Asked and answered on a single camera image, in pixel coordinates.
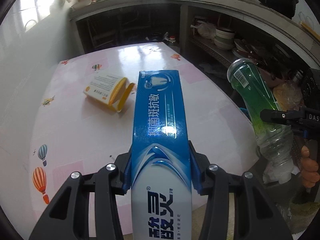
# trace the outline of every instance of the silver screw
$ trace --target silver screw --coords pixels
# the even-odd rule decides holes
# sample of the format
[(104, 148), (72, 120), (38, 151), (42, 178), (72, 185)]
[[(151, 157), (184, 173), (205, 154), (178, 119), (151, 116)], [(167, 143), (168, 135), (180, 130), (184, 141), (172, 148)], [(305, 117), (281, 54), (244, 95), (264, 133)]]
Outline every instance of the silver screw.
[(73, 179), (77, 179), (77, 178), (79, 178), (79, 176), (80, 176), (80, 173), (77, 171), (71, 173), (71, 178), (73, 178)]
[(251, 179), (253, 177), (252, 173), (251, 172), (245, 172), (244, 173), (244, 176), (247, 178), (247, 179)]
[(113, 163), (110, 163), (106, 166), (108, 171), (113, 171), (116, 168), (116, 165), (114, 165)]
[(210, 171), (217, 171), (218, 168), (219, 168), (219, 167), (218, 167), (217, 165), (215, 165), (215, 164), (210, 164), (210, 165), (209, 165), (209, 170), (210, 170)]

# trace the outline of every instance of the blue toothpaste box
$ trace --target blue toothpaste box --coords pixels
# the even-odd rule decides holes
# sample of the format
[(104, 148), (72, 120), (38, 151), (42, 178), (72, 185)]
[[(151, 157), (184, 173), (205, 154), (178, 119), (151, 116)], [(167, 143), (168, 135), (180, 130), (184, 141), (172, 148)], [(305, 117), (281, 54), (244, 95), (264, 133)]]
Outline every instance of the blue toothpaste box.
[(140, 72), (132, 139), (134, 240), (191, 240), (191, 170), (179, 72)]

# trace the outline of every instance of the bottle with green liquid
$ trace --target bottle with green liquid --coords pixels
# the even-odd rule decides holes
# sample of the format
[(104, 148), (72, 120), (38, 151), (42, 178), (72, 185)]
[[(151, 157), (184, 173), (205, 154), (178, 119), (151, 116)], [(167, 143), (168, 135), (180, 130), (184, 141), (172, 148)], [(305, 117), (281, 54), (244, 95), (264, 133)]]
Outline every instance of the bottle with green liquid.
[(289, 181), (293, 169), (290, 156), (293, 133), (290, 126), (263, 122), (260, 118), (263, 109), (281, 111), (272, 92), (257, 67), (247, 58), (234, 61), (228, 68), (227, 77), (245, 102), (260, 152), (272, 162), (274, 176), (279, 183)]

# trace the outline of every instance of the finger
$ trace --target finger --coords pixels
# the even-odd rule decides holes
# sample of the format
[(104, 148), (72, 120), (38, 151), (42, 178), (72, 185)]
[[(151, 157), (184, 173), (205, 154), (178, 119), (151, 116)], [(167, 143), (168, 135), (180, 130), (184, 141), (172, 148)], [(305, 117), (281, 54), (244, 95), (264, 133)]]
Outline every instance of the finger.
[(320, 175), (317, 172), (309, 172), (306, 170), (302, 170), (301, 175), (304, 179), (311, 181), (311, 182), (317, 182), (320, 179)]
[(305, 186), (306, 188), (311, 188), (315, 185), (314, 182), (310, 182), (306, 179), (302, 179), (302, 185)]
[(311, 160), (310, 158), (302, 158), (301, 159), (301, 165), (303, 169), (306, 171), (318, 171), (319, 165), (316, 161)]
[(302, 149), (301, 149), (301, 155), (302, 155), (302, 157), (304, 157), (304, 158), (307, 158), (307, 157), (310, 156), (310, 152), (309, 152), (309, 149), (308, 149), (307, 146), (304, 145), (304, 146), (302, 147)]

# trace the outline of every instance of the yellow and white box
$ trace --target yellow and white box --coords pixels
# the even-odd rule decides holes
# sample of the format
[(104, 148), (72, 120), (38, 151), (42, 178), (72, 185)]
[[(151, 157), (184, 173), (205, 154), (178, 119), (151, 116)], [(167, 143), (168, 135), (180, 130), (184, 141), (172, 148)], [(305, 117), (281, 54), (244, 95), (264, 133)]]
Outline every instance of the yellow and white box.
[(83, 93), (107, 105), (111, 110), (120, 112), (133, 87), (134, 83), (130, 83), (126, 77), (102, 70), (94, 75)]

